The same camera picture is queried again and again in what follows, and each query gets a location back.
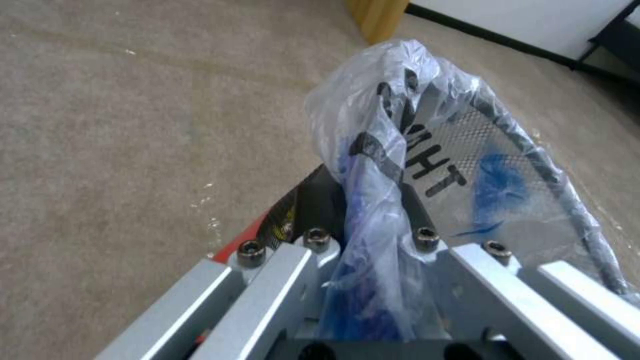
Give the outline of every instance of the metal bracket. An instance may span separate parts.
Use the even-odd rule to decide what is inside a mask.
[[[317,271],[310,250],[281,244],[192,359],[263,359],[302,323],[317,296]]]
[[[180,359],[243,288],[239,272],[200,260],[96,359]]]
[[[616,358],[477,244],[438,253],[434,269],[436,304],[457,340],[495,331],[526,358]]]
[[[640,357],[640,311],[564,261],[519,276],[623,359]]]

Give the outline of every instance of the bolt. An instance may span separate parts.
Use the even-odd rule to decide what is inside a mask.
[[[503,265],[509,264],[509,259],[511,258],[511,251],[505,245],[494,240],[487,240],[482,244],[482,248],[484,249],[484,251],[489,253],[489,255],[493,256],[501,264]]]
[[[238,247],[237,256],[241,266],[257,268],[264,262],[266,249],[256,240],[247,240]]]
[[[420,227],[413,232],[413,243],[420,252],[434,251],[439,242],[439,235],[428,227]]]
[[[320,254],[329,248],[331,236],[326,230],[320,227],[314,227],[305,231],[302,236],[302,244],[311,251]]]

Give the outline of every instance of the white wall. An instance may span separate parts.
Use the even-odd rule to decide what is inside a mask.
[[[631,0],[411,0],[413,4],[577,59]]]

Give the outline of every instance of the black part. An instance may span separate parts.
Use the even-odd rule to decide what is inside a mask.
[[[378,170],[394,183],[402,179],[403,170],[387,156],[385,147],[380,141],[369,133],[360,133],[349,147],[349,156],[362,154],[370,158],[378,167]]]
[[[506,341],[277,341],[266,359],[522,359]]]
[[[400,185],[400,191],[402,194],[402,206],[409,218],[411,229],[416,230],[421,227],[426,227],[434,233],[437,233],[415,189],[411,185],[403,183]]]
[[[607,26],[595,42],[636,71],[640,71],[640,29],[623,20]]]
[[[328,173],[324,165],[320,165],[312,171],[311,174],[304,178],[299,185],[309,183],[317,177],[324,179],[326,176],[330,177],[331,175]],[[289,190],[289,192],[281,197],[278,202],[273,204],[262,220],[256,234],[256,240],[260,241],[265,246],[277,249],[282,242],[292,242],[295,240],[295,238],[292,238],[290,234],[285,234],[283,230],[286,223],[294,222],[294,205],[296,202],[298,186]]]
[[[310,181],[298,186],[291,238],[297,239],[306,230],[321,227],[342,244],[346,209],[342,186],[323,166]]]
[[[467,33],[475,37],[479,37],[491,42],[495,42],[496,44],[500,44],[503,46],[510,47],[512,49],[516,49],[526,54],[551,60],[560,65],[565,65],[571,69],[579,69],[580,71],[585,72],[587,74],[599,76],[604,79],[615,81],[619,84],[629,86],[630,88],[633,88],[635,90],[640,89],[640,83],[633,79],[629,79],[624,76],[614,74],[610,71],[601,69],[599,67],[578,62],[577,60],[567,58],[566,56],[558,55],[548,50],[544,50],[539,47],[523,43],[521,41],[515,40],[514,38],[509,38],[504,35],[494,33],[493,31],[480,28],[479,26],[475,26],[475,25],[469,24],[468,22],[464,22],[462,20],[458,20],[453,17],[444,15],[442,13],[438,13],[433,10],[423,8],[416,4],[407,5],[406,10],[404,12],[413,16],[417,16],[433,22],[437,22],[438,24],[448,26],[450,28],[454,28],[456,30],[462,31],[464,33]]]

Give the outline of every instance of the metal bar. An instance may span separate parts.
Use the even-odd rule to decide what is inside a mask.
[[[346,341],[284,339],[278,341],[266,360],[517,360],[506,341]]]
[[[305,246],[302,236],[296,239],[293,244],[300,247]],[[323,285],[331,280],[333,271],[338,265],[338,261],[340,260],[340,244],[338,244],[336,239],[330,238],[328,248],[325,251],[320,253],[316,252],[315,254],[318,267],[318,292],[315,296],[314,303],[309,304],[305,312],[305,317],[312,319],[318,319],[320,317],[327,289],[327,287]]]
[[[454,338],[493,331],[525,358],[616,358],[477,244],[440,253],[436,268],[444,284],[436,301]]]
[[[192,359],[264,359],[279,336],[294,336],[317,289],[313,253],[281,244]]]
[[[634,306],[564,261],[519,276],[616,355],[640,357],[640,311]]]
[[[239,272],[200,260],[97,359],[180,359],[215,325],[244,283]]]

